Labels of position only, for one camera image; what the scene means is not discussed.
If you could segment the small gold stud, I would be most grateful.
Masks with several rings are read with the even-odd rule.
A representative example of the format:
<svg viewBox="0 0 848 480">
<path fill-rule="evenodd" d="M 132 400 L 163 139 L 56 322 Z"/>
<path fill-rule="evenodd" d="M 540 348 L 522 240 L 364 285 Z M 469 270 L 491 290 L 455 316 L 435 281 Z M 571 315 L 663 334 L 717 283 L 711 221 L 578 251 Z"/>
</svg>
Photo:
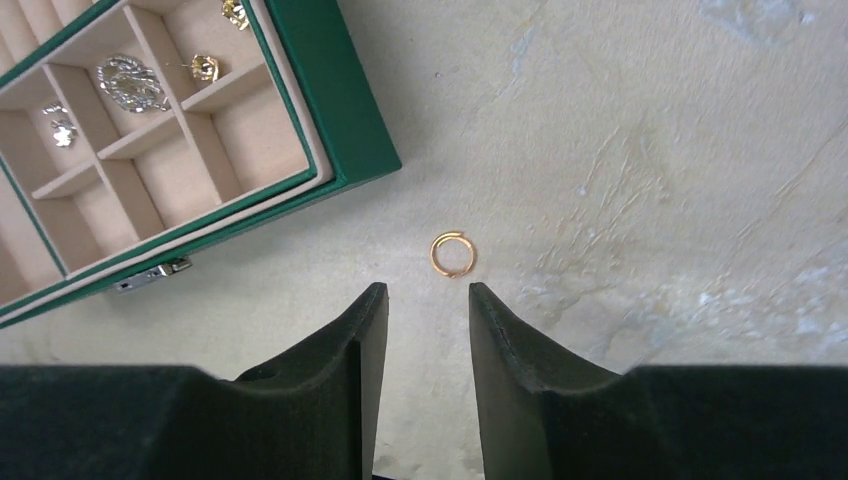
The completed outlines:
<svg viewBox="0 0 848 480">
<path fill-rule="evenodd" d="M 217 58 L 205 54 L 195 54 L 189 63 L 167 63 L 168 67 L 188 69 L 198 81 L 214 83 L 220 78 L 220 62 Z"/>
</svg>

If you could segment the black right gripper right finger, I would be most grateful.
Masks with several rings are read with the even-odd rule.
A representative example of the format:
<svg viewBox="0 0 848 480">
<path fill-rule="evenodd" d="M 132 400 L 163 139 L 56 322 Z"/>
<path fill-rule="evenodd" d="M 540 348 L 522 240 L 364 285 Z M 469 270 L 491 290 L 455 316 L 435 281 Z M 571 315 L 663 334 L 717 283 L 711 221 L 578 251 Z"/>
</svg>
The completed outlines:
<svg viewBox="0 0 848 480">
<path fill-rule="evenodd" d="M 648 365 L 559 345 L 486 285 L 469 333 L 489 479 L 843 479 L 847 371 Z"/>
</svg>

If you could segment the silver drop earring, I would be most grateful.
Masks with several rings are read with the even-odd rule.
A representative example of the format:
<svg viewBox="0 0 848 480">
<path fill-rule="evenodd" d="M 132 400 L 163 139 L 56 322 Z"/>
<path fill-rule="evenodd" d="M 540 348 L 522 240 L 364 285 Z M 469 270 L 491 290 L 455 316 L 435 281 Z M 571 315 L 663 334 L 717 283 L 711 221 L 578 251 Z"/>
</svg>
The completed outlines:
<svg viewBox="0 0 848 480">
<path fill-rule="evenodd" d="M 69 116 L 69 110 L 59 101 L 43 107 L 42 113 L 50 118 L 52 137 L 58 148 L 70 148 L 78 138 L 78 131 Z"/>
</svg>

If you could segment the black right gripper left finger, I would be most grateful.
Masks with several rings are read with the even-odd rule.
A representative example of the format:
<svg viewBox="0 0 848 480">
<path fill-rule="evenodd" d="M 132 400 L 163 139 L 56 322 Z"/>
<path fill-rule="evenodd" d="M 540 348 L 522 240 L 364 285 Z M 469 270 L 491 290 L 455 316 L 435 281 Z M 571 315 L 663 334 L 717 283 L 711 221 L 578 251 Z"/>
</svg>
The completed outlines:
<svg viewBox="0 0 848 480">
<path fill-rule="evenodd" d="M 4 366 L 5 479 L 368 479 L 389 295 L 237 379 L 190 366 Z"/>
</svg>

